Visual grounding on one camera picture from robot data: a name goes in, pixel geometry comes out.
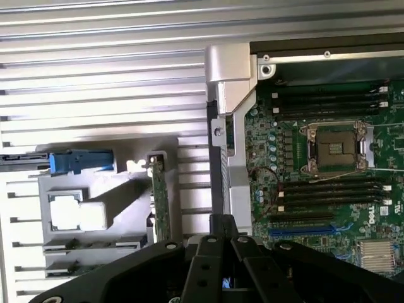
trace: motherboard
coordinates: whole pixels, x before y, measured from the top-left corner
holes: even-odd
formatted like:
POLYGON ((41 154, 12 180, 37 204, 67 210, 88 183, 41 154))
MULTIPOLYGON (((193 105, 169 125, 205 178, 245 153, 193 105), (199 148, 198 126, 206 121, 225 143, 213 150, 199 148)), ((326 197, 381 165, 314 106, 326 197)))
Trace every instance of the motherboard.
POLYGON ((245 118, 254 236, 403 271, 404 81, 256 91, 245 118))

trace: capacitor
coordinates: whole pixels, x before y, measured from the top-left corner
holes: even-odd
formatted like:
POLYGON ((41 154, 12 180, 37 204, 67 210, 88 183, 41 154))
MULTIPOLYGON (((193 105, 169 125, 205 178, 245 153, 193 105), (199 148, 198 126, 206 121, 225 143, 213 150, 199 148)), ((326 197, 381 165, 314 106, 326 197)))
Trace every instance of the capacitor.
POLYGON ((250 115, 252 115, 252 116, 258 115, 258 109, 252 109, 252 110, 250 111, 250 115))

